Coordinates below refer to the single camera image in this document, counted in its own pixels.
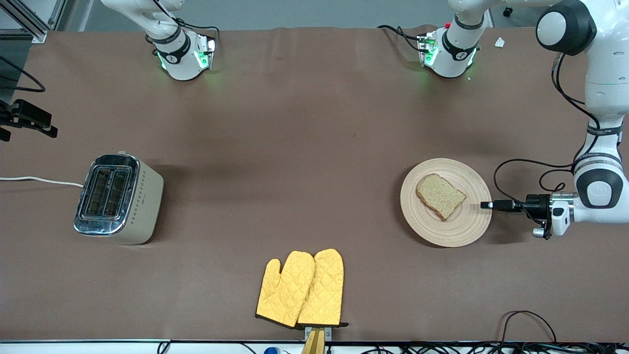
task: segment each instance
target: white cable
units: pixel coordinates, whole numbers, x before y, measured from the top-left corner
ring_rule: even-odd
[[[0,181],[28,181],[28,180],[35,180],[35,181],[39,181],[39,182],[53,183],[53,184],[56,184],[56,185],[76,186],[76,187],[79,187],[79,188],[83,188],[83,185],[80,185],[78,183],[45,180],[43,178],[32,177],[32,176],[28,176],[28,177],[0,177]]]

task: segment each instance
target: black clamp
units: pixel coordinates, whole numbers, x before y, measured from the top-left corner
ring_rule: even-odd
[[[519,213],[524,212],[526,217],[536,221],[540,227],[539,232],[533,232],[535,237],[550,239],[552,236],[552,216],[550,210],[550,194],[529,194],[526,201],[518,203],[514,200],[494,200],[493,202],[481,202],[481,209],[491,209],[497,212]]]
[[[0,126],[37,130],[51,138],[57,137],[57,128],[50,125],[52,115],[25,100],[15,100],[12,105],[0,101]],[[0,128],[0,140],[9,141],[11,132]]]

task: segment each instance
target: green led light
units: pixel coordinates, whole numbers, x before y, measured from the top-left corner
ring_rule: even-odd
[[[472,65],[472,62],[474,61],[474,54],[476,54],[476,49],[474,49],[474,51],[470,54],[470,61],[467,62],[467,66]]]
[[[194,52],[194,55],[197,58],[197,61],[199,62],[199,66],[202,69],[205,69],[208,67],[208,56],[203,54],[203,53],[199,53],[199,52]]]
[[[439,48],[436,45],[434,45],[432,50],[426,54],[425,64],[428,66],[431,66],[432,64],[434,64],[437,54],[439,54]]]
[[[162,56],[161,56],[161,54],[159,54],[159,52],[157,52],[157,57],[159,58],[159,61],[162,63],[162,68],[164,70],[168,70],[168,69],[166,69],[166,64],[164,64],[164,60],[162,59]]]

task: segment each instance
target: toaster slot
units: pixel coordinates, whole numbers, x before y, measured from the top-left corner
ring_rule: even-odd
[[[96,216],[100,214],[110,174],[111,170],[108,169],[100,169],[96,173],[90,188],[85,215]]]
[[[111,180],[111,189],[107,197],[107,203],[105,205],[104,216],[117,217],[120,210],[120,202],[122,201],[123,194],[125,192],[126,180],[129,175],[129,171],[123,169],[114,173]]]

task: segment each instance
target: wooden handle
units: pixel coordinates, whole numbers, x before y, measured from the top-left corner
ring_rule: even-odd
[[[325,351],[325,329],[313,328],[308,335],[301,354],[323,354]]]

